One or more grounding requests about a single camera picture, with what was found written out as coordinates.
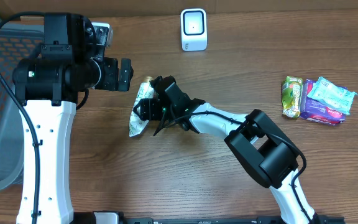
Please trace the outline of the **white tube with gold cap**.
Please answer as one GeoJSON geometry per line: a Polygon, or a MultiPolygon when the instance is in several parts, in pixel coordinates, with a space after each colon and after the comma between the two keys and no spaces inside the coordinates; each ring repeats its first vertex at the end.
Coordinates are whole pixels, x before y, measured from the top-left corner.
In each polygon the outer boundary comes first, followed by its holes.
{"type": "MultiPolygon", "coordinates": [[[[146,77],[145,80],[140,84],[132,109],[137,106],[141,99],[154,97],[154,89],[151,87],[150,84],[152,80],[152,77],[146,77]]],[[[129,120],[129,137],[131,138],[141,134],[147,124],[148,121],[142,121],[139,116],[136,115],[135,112],[131,111],[131,116],[129,120]]]]}

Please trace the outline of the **green tea drink carton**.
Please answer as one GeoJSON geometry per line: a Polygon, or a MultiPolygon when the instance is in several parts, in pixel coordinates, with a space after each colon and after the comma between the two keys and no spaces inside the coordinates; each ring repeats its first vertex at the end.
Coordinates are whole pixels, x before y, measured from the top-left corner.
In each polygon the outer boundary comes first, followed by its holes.
{"type": "Polygon", "coordinates": [[[298,118],[300,115],[300,99],[303,80],[287,76],[282,82],[283,113],[289,118],[298,118]]]}

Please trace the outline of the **purple snack box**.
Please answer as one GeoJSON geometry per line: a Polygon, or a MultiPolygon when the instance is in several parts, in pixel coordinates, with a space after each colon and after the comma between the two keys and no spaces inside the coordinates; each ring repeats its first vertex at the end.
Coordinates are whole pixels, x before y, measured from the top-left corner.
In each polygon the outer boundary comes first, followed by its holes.
{"type": "Polygon", "coordinates": [[[346,115],[308,97],[308,93],[315,84],[314,80],[306,79],[300,100],[300,118],[317,123],[337,125],[343,123],[346,115]]]}

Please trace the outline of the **teal tissue packet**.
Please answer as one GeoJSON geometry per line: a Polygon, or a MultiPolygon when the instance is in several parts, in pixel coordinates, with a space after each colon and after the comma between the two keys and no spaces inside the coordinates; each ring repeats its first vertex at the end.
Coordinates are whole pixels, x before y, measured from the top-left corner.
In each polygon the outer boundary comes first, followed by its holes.
{"type": "Polygon", "coordinates": [[[356,95],[356,92],[336,86],[324,77],[319,77],[308,93],[309,98],[345,115],[350,115],[356,95]]]}

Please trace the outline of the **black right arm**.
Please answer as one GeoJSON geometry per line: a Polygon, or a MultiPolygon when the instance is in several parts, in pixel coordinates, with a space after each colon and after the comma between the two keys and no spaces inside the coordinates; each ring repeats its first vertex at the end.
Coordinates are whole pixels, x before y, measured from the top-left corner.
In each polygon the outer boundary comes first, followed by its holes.
{"type": "Polygon", "coordinates": [[[222,139],[248,175],[271,191],[282,221],[317,222],[299,181],[306,157],[266,113],[229,113],[204,100],[191,99],[172,76],[157,77],[150,86],[154,95],[140,99],[133,112],[142,121],[158,121],[156,133],[179,125],[184,131],[222,139]]]}

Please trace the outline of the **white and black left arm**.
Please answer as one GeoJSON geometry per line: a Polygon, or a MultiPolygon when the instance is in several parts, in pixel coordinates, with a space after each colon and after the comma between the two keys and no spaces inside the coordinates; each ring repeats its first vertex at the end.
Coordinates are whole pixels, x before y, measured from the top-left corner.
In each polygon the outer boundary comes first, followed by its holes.
{"type": "Polygon", "coordinates": [[[76,212],[69,188],[70,136],[78,95],[89,89],[127,91],[131,61],[108,58],[109,24],[48,13],[36,54],[14,69],[23,107],[24,179],[17,223],[112,223],[120,212],[76,212]]]}

